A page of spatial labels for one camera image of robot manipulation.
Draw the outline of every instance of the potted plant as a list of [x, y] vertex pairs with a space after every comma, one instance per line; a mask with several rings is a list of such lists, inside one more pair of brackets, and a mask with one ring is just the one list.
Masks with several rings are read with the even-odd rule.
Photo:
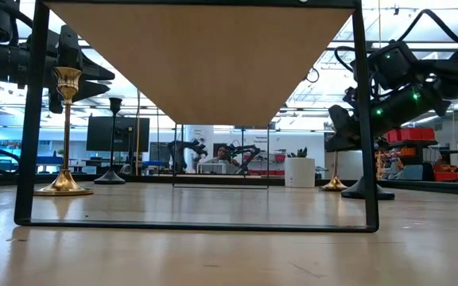
[[316, 162], [313, 158], [307, 158], [306, 147], [287, 156], [284, 179], [286, 187], [316, 186]]

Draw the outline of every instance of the wooden floor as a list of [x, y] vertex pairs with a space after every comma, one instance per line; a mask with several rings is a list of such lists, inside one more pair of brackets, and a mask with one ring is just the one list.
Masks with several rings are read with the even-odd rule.
[[[364, 224], [363, 202], [317, 190], [82, 185], [33, 217]], [[458, 285], [458, 195], [394, 191], [376, 234], [284, 234], [17, 227], [0, 187], [0, 285]]]

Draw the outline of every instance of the gold candle holder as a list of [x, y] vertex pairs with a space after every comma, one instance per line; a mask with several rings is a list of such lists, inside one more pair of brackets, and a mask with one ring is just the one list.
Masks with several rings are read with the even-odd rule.
[[79, 186], [68, 169], [68, 154], [70, 149], [70, 110], [72, 99], [79, 91], [79, 78], [82, 72], [75, 68], [54, 68], [57, 77], [57, 90], [64, 99], [64, 154], [63, 169], [57, 178], [47, 187], [34, 192], [34, 195], [91, 195], [93, 191]]
[[335, 152], [335, 160], [333, 162], [333, 176], [328, 184], [320, 187], [323, 191], [343, 191], [347, 187], [340, 182], [339, 179], [339, 153]]

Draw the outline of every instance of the screen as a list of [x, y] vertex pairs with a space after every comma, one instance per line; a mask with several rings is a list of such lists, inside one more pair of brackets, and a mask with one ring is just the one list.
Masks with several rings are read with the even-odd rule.
[[[149, 118], [139, 119], [139, 152], [148, 152], [149, 145]], [[128, 152], [129, 136], [137, 140], [137, 126], [135, 118], [116, 118], [114, 134], [114, 150]], [[87, 151], [110, 151], [111, 150], [111, 127], [112, 117], [93, 117], [87, 123]]]

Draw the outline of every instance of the white planter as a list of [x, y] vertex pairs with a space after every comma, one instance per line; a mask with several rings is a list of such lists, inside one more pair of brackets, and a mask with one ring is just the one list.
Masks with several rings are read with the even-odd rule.
[[316, 162], [312, 158], [285, 159], [286, 187], [315, 187]]

